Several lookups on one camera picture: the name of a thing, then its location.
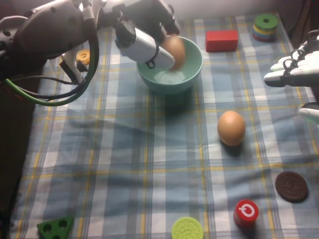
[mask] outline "green triangle block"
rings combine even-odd
[[[36,225],[44,239],[67,239],[73,226],[74,218],[59,218]]]

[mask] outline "red rectangular block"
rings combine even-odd
[[[238,33],[236,30],[206,32],[207,52],[236,51]]]

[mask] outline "brown oreo cookie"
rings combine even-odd
[[[308,196],[308,186],[305,179],[296,172],[282,172],[275,180],[278,194],[288,202],[299,203]]]

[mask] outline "robotic hand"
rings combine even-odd
[[[281,58],[264,77],[265,84],[271,87],[319,86],[319,30],[308,33],[308,39],[291,56]],[[299,113],[319,124],[319,104],[306,103]]]
[[[169,69],[175,64],[172,55],[159,46],[168,33],[178,35],[180,31],[173,7],[162,0],[110,0],[107,3],[103,0],[55,0],[30,10],[25,16],[0,20],[0,83],[40,105],[59,106],[74,101],[87,89],[98,66],[97,30],[101,27],[115,29],[116,46],[130,59],[145,63],[149,68]],[[77,47],[87,40],[90,45],[88,70],[75,64]],[[62,58],[60,66],[77,85],[69,93],[38,95],[19,88],[8,79],[30,73],[48,59],[59,56]],[[84,78],[80,70],[87,71]],[[65,97],[70,98],[48,102]]]

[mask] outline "egg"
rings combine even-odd
[[[245,120],[237,112],[227,111],[219,118],[217,132],[226,145],[239,145],[246,132]]]
[[[162,48],[171,54],[175,59],[175,64],[170,70],[178,70],[186,60],[186,52],[183,40],[176,36],[167,36],[162,44]]]

